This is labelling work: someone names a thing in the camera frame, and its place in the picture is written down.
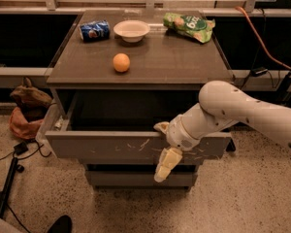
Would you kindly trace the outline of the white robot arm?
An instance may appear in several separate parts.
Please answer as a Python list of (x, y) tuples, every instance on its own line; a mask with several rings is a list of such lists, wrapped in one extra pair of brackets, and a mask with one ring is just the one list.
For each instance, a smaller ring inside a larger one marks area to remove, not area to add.
[(207, 135), (238, 122), (291, 150), (291, 108), (252, 98), (229, 83), (211, 81), (200, 89), (196, 105), (169, 122), (154, 125), (169, 144), (160, 154), (154, 180), (164, 182), (186, 151)]

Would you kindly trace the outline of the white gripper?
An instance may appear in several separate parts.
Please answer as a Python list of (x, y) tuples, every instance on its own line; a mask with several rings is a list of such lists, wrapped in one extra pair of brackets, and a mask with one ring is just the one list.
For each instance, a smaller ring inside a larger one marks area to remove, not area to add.
[(200, 143), (199, 139), (194, 139), (186, 131), (182, 118), (183, 115), (178, 115), (170, 123), (162, 121), (153, 126), (156, 131), (166, 134), (166, 140), (171, 145), (171, 147), (163, 149), (160, 154), (154, 175), (154, 180), (158, 183), (164, 182), (180, 163), (182, 151), (190, 151)]

